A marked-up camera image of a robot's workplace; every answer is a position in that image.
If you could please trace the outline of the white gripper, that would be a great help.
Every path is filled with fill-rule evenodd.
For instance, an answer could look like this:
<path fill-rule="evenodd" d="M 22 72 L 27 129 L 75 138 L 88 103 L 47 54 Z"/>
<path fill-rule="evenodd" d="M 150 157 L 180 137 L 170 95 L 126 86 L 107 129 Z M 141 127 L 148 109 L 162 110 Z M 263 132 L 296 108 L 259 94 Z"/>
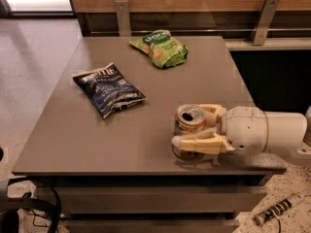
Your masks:
<path fill-rule="evenodd" d="M 215 128 L 174 136 L 172 145 L 179 151 L 220 154 L 228 151 L 263 151 L 267 141 L 267 119 L 257 107 L 238 106 L 226 110 L 219 104 L 199 104 L 206 125 L 221 123 L 221 134 Z"/>

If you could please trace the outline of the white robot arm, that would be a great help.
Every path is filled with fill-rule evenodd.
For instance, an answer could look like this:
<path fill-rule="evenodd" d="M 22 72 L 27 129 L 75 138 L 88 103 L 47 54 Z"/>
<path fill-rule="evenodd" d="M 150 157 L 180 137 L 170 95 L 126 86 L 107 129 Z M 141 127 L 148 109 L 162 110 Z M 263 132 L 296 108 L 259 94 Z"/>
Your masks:
<path fill-rule="evenodd" d="M 308 167 L 310 115 L 265 112 L 257 107 L 228 110 L 218 104 L 184 104 L 176 110 L 172 149 L 181 158 L 273 153 Z"/>

